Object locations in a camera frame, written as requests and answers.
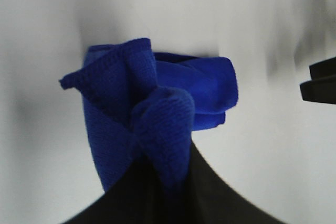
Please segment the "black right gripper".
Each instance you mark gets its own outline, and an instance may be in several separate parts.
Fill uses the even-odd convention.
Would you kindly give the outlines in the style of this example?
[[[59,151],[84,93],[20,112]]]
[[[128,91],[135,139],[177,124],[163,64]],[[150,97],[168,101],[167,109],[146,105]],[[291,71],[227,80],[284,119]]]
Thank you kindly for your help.
[[[309,66],[311,80],[300,84],[304,101],[335,101],[335,57]]]

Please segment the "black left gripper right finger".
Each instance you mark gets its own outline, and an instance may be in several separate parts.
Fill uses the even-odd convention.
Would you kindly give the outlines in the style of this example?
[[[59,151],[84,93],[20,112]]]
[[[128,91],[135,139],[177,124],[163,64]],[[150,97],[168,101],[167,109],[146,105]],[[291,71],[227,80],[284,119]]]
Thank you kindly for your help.
[[[293,169],[225,180],[190,137],[167,141],[167,209],[174,223],[313,223]]]

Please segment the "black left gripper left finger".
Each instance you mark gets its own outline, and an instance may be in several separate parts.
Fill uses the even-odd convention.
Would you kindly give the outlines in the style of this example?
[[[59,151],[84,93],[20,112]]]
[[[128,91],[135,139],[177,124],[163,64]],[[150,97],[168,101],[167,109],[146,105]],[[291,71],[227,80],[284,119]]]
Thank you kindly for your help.
[[[133,162],[103,196],[65,223],[168,223],[155,169]]]

